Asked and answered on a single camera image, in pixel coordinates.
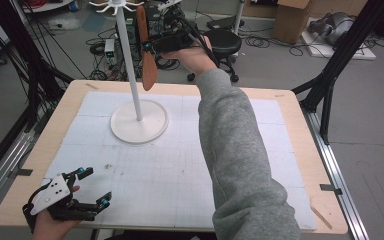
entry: black bracket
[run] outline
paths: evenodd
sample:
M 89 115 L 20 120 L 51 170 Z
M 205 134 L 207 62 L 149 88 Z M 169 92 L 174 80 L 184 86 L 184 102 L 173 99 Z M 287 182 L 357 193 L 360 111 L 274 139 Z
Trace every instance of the black bracket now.
M 320 135 L 327 145 L 329 144 L 328 127 L 335 82 L 383 15 L 384 0 L 367 1 L 323 71 L 316 78 L 292 89 L 295 94 L 311 89 L 306 98 L 300 102 L 301 107 L 308 112 L 316 112 L 317 105 L 324 99 Z

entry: white round base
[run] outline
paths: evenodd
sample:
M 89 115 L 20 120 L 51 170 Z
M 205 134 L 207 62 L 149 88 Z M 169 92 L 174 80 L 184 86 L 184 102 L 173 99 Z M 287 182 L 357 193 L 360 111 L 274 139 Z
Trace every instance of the white round base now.
M 111 117 L 111 129 L 121 140 L 141 144 L 150 142 L 164 133 L 168 126 L 167 112 L 151 100 L 140 100 L 142 121 L 136 117 L 133 102 L 118 107 Z

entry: black stool seat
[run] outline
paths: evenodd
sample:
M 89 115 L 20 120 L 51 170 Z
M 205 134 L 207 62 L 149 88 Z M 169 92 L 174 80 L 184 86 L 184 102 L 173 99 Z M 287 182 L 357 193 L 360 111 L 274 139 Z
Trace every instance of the black stool seat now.
M 214 29 L 204 35 L 210 39 L 216 58 L 226 58 L 241 49 L 242 40 L 231 31 Z

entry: gray sleeve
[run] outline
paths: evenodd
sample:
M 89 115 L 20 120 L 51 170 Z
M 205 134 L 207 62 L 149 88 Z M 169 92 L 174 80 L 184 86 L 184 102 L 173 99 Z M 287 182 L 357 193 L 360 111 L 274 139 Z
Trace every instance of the gray sleeve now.
M 254 111 L 219 69 L 196 79 L 199 134 L 213 181 L 218 239 L 299 239 L 285 188 L 272 179 Z

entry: gray floor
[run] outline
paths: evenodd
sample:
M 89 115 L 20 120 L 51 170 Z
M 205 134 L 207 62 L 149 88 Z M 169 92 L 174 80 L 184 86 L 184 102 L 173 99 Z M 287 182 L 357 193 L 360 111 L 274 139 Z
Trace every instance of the gray floor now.
M 57 35 L 56 39 L 88 75 L 93 68 L 93 56 L 85 41 L 112 27 L 115 20 L 94 15 L 91 7 L 84 7 L 75 17 L 81 24 L 95 21 L 92 27 L 80 27 Z M 49 12 L 43 17 L 61 14 Z M 198 21 L 208 19 L 199 17 Z M 269 23 L 245 19 L 244 29 L 258 30 Z M 243 42 L 235 70 L 240 76 L 239 87 L 292 89 L 317 76 L 326 59 L 310 57 L 303 48 L 303 56 L 293 56 L 289 48 L 271 45 L 268 48 L 250 47 Z M 50 43 L 54 61 L 67 74 L 82 79 L 69 60 Z M 339 166 L 344 174 L 352 198 L 371 239 L 384 239 L 384 48 L 372 49 L 375 61 L 352 60 L 340 75 L 335 86 L 329 138 Z M 191 84 L 186 81 L 186 70 L 160 71 L 159 82 Z M 26 107 L 26 97 L 11 64 L 0 65 L 0 141 Z M 11 180 L 0 193 L 0 201 L 10 187 Z M 90 230 L 77 229 L 66 239 L 88 239 Z M 0 239 L 28 239 L 27 228 L 0 227 Z M 305 239 L 350 239 L 348 235 L 312 236 Z

